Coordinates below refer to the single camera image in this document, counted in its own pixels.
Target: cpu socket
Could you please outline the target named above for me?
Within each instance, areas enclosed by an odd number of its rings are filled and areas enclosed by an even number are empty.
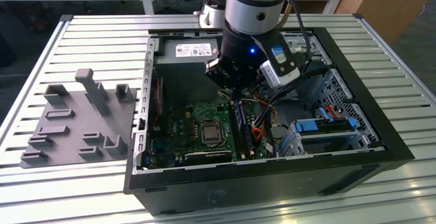
[[[208,147],[216,147],[223,144],[221,122],[217,119],[208,119],[200,122],[201,143]]]

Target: motherboard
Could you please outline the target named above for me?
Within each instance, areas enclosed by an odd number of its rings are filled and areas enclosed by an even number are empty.
[[[253,104],[244,104],[244,113],[255,120]],[[167,117],[168,135],[152,142],[157,168],[239,160],[227,103],[169,107]]]

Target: slotted metal table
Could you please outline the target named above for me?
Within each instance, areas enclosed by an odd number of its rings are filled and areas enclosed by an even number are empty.
[[[423,223],[436,220],[436,99],[364,19],[304,15],[325,27],[399,131],[416,160],[344,194],[151,216],[123,194],[125,161],[21,169],[20,155],[36,128],[47,85],[73,82],[92,68],[107,89],[119,83],[140,95],[149,29],[193,29],[189,15],[75,16],[59,22],[0,127],[0,222],[73,223]],[[285,27],[297,27],[289,17]]]

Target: sticker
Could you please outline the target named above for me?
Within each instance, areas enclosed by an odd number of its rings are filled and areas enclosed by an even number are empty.
[[[205,57],[212,56],[211,44],[179,44],[176,46],[176,57]]]
[[[272,145],[267,143],[267,150],[272,153]]]

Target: black computer chassis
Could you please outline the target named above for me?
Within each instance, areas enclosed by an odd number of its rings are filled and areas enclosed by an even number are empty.
[[[359,104],[385,150],[292,160],[271,159],[264,163],[133,175],[132,142],[124,192],[135,195],[152,215],[347,192],[380,172],[396,169],[413,160],[329,33],[324,28],[309,30],[328,53],[352,92],[353,102]]]

